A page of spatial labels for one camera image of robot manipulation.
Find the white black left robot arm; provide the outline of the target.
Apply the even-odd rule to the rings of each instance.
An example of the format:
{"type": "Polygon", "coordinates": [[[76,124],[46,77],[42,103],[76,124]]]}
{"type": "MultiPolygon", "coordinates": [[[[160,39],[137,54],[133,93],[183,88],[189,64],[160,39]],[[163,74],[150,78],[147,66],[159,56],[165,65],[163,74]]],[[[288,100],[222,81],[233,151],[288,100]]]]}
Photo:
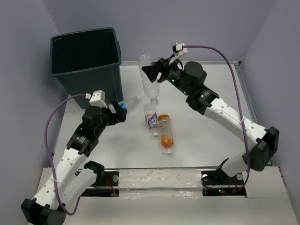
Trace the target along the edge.
{"type": "Polygon", "coordinates": [[[73,215],[81,194],[104,179],[104,166],[87,162],[99,143],[99,137],[107,126],[126,120],[127,110],[117,102],[112,103],[115,112],[107,106],[89,106],[82,122],[71,136],[63,156],[44,186],[21,204],[26,220],[33,225],[61,225],[67,215],[73,215]]]}

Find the clear bottle white cap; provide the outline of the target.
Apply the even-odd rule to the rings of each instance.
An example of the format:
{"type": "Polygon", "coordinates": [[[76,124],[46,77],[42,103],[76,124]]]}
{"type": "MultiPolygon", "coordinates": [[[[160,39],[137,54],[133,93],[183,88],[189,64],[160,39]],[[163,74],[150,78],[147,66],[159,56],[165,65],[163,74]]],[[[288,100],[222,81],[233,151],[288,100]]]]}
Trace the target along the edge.
{"type": "Polygon", "coordinates": [[[145,96],[150,100],[152,106],[158,106],[159,84],[157,82],[151,82],[142,70],[143,66],[151,65],[152,56],[150,54],[141,54],[138,58],[138,62],[145,96]]]}

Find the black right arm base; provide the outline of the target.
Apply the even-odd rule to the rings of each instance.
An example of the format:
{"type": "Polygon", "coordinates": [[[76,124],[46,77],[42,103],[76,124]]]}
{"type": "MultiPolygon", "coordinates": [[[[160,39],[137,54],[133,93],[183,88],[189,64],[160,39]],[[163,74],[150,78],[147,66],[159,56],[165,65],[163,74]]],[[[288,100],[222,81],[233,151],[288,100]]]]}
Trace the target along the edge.
{"type": "Polygon", "coordinates": [[[200,179],[204,196],[247,196],[242,173],[229,177],[222,170],[225,159],[216,170],[204,170],[200,179]]]}

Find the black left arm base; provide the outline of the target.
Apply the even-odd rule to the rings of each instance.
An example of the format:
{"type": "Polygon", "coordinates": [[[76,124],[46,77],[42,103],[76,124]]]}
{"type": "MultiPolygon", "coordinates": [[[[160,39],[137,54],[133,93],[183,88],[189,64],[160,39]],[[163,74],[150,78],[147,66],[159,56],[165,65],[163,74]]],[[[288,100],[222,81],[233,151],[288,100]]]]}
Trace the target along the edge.
{"type": "Polygon", "coordinates": [[[82,197],[118,197],[119,171],[105,171],[102,180],[88,187],[82,197]]]}

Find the large orange label bottle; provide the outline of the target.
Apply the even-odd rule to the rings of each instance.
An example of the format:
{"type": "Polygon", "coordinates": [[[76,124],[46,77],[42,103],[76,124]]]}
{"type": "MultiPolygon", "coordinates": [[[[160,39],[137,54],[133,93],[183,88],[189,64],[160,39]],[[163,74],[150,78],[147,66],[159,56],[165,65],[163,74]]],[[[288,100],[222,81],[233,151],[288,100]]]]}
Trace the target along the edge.
{"type": "Polygon", "coordinates": [[[171,155],[172,147],[174,145],[174,140],[171,131],[170,117],[167,114],[162,114],[158,117],[160,135],[161,135],[161,145],[165,149],[167,155],[171,155]]]}

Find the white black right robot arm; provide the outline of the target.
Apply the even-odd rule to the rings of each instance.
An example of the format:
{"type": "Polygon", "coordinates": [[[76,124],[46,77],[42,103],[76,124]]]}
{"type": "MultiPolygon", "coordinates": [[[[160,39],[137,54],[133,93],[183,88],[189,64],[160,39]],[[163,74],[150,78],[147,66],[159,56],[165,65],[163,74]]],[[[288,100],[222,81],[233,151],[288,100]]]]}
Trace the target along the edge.
{"type": "Polygon", "coordinates": [[[172,64],[161,58],[142,71],[151,82],[169,81],[187,96],[187,104],[201,115],[214,120],[225,127],[247,145],[248,152],[225,159],[216,170],[219,183],[228,183],[235,175],[252,169],[264,170],[278,150],[279,130],[275,127],[265,128],[244,116],[240,116],[216,92],[204,85],[207,77],[202,65],[189,61],[183,68],[176,60],[172,64]]]}

